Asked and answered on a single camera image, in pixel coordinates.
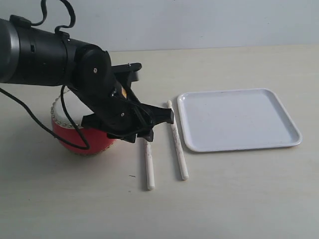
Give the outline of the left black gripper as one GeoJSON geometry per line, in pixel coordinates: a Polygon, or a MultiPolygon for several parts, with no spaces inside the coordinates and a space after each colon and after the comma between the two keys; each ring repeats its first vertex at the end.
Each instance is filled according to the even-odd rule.
{"type": "Polygon", "coordinates": [[[174,123],[172,109],[140,104],[141,129],[137,129],[132,106],[112,72],[110,55],[100,47],[92,44],[77,47],[74,62],[73,92],[93,112],[82,118],[82,127],[105,132],[109,139],[135,143],[137,137],[152,142],[154,126],[174,123]]]}

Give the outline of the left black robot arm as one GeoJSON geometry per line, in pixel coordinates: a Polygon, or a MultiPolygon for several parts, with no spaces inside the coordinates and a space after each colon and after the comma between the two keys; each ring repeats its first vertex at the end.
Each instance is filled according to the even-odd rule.
{"type": "Polygon", "coordinates": [[[114,66],[100,47],[30,26],[0,22],[0,81],[67,86],[91,111],[81,126],[113,139],[152,141],[153,127],[173,123],[173,112],[141,103],[131,89],[140,63],[114,66]]]}

